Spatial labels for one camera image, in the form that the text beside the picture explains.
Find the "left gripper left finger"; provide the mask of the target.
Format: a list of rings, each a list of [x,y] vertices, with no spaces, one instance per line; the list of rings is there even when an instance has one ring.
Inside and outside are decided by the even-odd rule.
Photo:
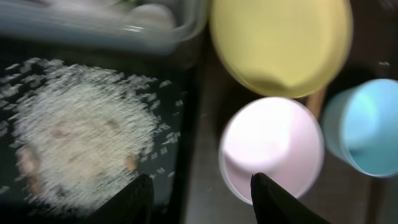
[[[84,224],[149,224],[154,204],[152,179],[142,174],[83,220]]]

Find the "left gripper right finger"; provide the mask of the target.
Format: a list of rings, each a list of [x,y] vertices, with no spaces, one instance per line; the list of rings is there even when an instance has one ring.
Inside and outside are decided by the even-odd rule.
[[[251,198],[258,224],[330,224],[263,173],[251,177]]]

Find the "pile of rice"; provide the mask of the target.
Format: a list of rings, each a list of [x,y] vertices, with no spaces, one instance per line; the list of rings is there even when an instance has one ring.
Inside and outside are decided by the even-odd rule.
[[[27,201],[48,213],[84,216],[165,154],[180,132],[160,114],[145,75],[30,58],[1,68],[1,138],[16,156]]]

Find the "light blue bowl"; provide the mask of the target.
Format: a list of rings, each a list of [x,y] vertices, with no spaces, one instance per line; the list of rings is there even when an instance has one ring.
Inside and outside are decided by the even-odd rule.
[[[342,91],[320,121],[326,148],[363,174],[397,174],[397,81],[374,79]]]

